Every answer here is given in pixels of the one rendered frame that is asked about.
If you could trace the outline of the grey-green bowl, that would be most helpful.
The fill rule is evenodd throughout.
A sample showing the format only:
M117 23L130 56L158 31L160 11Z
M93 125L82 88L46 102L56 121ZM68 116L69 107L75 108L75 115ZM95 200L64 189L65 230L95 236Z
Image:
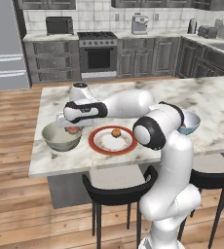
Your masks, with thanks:
M82 130L69 133L64 128L56 126L56 123L46 125L42 130L42 136L50 148L58 152L67 152L74 149L80 142Z

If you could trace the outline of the black microwave oven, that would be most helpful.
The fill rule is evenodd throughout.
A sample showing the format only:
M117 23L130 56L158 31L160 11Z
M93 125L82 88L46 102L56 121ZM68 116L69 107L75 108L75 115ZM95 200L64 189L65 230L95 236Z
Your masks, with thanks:
M74 34L72 17L46 17L47 34Z

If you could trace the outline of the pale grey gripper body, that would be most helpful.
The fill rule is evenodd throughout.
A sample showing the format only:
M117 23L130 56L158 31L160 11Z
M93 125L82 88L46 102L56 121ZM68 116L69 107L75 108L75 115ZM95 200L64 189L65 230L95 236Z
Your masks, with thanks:
M82 120L76 124L71 123L70 121L68 121L64 115L59 112L56 114L56 125L58 127L71 127L71 126L90 126L93 124L93 120Z

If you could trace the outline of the black stool with grey seat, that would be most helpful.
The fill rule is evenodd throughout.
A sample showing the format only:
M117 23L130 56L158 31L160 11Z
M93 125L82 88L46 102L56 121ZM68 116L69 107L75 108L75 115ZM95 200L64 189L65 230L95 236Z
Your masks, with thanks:
M156 169L149 165L144 173L138 165L99 169L82 175L82 181L93 204L93 235L96 249L101 249L101 206L128 207L127 229L131 223L131 204L150 190L157 179Z
M224 209L224 156L214 154L196 157L190 183L202 190L221 189L221 195L211 230L208 249L211 249L222 210Z

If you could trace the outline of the grey drawer cupboard run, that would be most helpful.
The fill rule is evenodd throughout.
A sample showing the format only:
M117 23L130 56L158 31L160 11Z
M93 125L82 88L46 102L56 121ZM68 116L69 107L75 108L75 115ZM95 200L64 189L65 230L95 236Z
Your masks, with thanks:
M77 40L25 41L24 46L33 84L81 80Z

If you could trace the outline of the steel oven with hob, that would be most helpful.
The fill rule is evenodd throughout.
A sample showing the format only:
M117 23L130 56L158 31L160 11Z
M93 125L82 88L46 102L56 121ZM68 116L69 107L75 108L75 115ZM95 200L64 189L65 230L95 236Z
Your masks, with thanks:
M117 77L117 36L111 31L78 32L83 81Z

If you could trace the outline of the grey door cupboard run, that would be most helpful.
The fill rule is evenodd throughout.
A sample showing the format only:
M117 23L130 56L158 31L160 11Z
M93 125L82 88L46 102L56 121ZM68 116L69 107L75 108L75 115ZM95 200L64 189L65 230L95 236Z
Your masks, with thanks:
M119 39L117 77L173 76L179 41L179 37Z

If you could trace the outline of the dark wall cupboard run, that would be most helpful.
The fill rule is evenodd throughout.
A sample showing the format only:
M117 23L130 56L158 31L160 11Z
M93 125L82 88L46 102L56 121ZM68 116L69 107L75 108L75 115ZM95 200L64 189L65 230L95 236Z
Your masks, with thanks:
M194 8L224 11L224 0L111 0L114 8Z

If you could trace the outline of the dark grey toaster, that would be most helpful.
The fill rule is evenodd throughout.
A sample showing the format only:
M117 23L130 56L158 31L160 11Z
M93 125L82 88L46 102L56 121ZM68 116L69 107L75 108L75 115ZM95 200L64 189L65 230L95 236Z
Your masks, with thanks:
M209 25L201 25L198 29L198 35L207 39L215 39L217 28Z

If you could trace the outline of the blue bowl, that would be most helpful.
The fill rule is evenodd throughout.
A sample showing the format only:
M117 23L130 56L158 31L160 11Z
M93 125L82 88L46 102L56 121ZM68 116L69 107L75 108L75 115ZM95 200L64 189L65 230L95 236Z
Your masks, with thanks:
M184 111L183 114L184 122L178 131L182 134L189 135L200 126L201 119L197 114L191 111Z

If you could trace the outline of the red-rimmed white plate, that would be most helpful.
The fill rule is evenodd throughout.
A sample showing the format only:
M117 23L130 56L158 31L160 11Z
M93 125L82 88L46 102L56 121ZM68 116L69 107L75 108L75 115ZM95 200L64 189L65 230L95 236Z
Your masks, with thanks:
M111 132L113 129L121 130L119 137L114 137ZM135 149L137 141L132 133L126 127L117 125L102 126L91 132L89 136L90 147L103 155L120 156L127 154Z

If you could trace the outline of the grey side cupboard run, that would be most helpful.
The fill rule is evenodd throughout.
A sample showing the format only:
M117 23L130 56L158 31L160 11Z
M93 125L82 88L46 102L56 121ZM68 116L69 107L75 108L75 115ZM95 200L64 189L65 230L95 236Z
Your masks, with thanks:
M175 75L181 79L224 76L224 53L182 37Z

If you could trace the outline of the dark kettle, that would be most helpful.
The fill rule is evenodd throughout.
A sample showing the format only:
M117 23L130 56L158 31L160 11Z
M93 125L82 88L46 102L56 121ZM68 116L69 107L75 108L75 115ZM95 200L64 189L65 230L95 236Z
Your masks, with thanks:
M195 34L196 30L197 30L197 24L198 24L197 21L194 18L191 18L189 20L187 33L188 34Z

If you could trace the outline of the silver fridge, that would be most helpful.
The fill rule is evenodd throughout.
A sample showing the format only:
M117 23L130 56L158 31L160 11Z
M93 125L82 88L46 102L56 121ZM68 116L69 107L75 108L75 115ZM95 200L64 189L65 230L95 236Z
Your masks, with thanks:
M0 90L29 89L22 38L22 11L15 0L0 0Z

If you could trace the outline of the silver coffee machine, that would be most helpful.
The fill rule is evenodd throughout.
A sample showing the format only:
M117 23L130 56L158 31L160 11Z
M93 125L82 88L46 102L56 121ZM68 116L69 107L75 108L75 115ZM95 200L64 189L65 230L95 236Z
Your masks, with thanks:
M131 33L134 35L146 35L149 18L141 13L135 13L131 19Z

